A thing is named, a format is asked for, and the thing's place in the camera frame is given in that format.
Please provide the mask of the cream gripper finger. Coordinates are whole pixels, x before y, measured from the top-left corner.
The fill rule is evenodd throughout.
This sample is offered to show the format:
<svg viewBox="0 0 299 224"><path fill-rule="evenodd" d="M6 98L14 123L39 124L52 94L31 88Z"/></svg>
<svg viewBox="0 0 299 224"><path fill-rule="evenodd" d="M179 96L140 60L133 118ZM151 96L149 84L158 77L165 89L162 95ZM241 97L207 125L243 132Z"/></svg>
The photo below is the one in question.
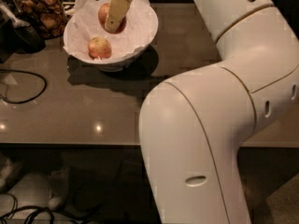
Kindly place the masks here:
<svg viewBox="0 0 299 224"><path fill-rule="evenodd" d="M125 18L132 0L110 0L105 21L105 28L110 33L116 33Z"/></svg>

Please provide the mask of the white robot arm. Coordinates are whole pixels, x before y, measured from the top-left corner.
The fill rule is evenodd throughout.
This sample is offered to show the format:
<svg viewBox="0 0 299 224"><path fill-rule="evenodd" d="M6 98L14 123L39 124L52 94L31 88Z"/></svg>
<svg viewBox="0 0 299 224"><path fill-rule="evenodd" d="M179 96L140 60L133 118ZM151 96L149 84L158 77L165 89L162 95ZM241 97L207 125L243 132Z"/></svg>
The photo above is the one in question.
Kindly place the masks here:
<svg viewBox="0 0 299 224"><path fill-rule="evenodd" d="M162 224L251 224L239 147L298 98L299 44L271 0L193 0L221 61L170 77L139 115Z"/></svg>

